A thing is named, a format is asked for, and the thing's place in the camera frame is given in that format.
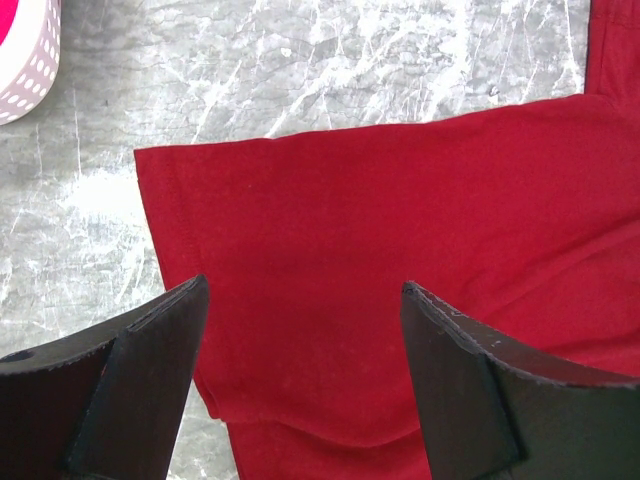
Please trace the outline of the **dark red t shirt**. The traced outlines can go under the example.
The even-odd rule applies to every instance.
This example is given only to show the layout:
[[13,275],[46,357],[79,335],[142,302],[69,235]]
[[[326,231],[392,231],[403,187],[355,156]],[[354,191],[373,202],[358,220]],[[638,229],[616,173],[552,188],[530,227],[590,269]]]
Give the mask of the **dark red t shirt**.
[[426,124],[135,152],[164,283],[242,479],[435,479],[402,289],[639,379],[639,5],[591,5],[585,90]]

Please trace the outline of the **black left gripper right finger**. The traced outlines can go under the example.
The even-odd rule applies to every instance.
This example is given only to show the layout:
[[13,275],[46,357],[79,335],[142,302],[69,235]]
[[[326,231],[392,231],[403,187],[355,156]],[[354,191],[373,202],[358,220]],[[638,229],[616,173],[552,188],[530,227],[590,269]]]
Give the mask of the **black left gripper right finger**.
[[401,323],[435,479],[635,479],[639,382],[532,348],[420,285]]

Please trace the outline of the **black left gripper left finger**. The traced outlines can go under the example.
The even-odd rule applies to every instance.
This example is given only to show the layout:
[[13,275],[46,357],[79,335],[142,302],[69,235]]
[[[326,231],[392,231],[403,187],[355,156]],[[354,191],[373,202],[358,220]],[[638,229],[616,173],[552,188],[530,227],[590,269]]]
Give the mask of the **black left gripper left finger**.
[[166,478],[208,306],[198,275],[131,311],[3,357],[2,478]]

